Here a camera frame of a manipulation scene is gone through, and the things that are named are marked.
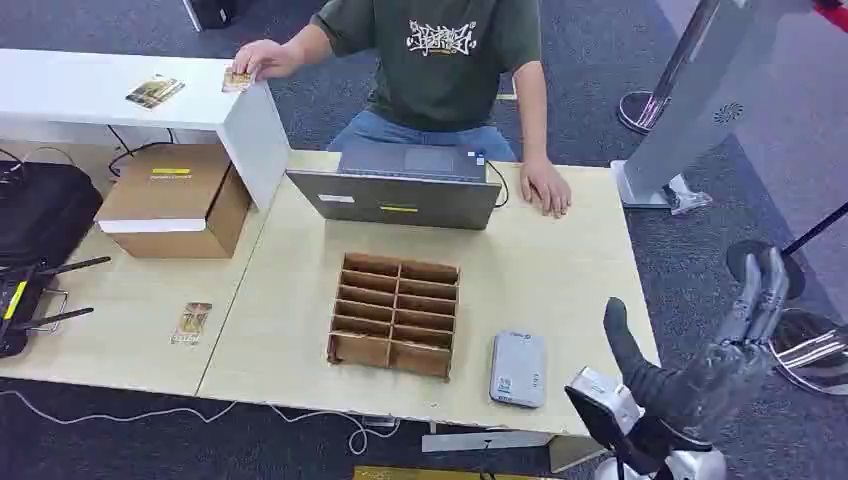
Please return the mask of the person's left hand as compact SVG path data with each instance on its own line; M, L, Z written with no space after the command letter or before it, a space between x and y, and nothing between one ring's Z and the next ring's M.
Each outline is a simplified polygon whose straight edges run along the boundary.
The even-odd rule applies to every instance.
M543 215L561 218L572 204L572 191L547 156L526 155L521 162L522 198Z

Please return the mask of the person's right hand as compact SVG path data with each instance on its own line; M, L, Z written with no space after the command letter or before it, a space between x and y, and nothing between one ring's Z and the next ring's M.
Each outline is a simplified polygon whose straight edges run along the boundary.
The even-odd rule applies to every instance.
M256 81L282 78L298 70L305 60L302 49L291 42L279 44L270 39L243 45L236 53L231 70L246 74Z

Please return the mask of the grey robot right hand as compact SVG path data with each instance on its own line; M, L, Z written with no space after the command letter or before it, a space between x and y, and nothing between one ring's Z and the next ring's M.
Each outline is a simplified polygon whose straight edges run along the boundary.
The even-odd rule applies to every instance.
M627 325L626 306L608 299L603 326L612 354L637 405L677 432L703 442L756 397L775 364L769 342L790 282L781 251L745 257L743 289L712 340L684 368L657 366L643 356Z

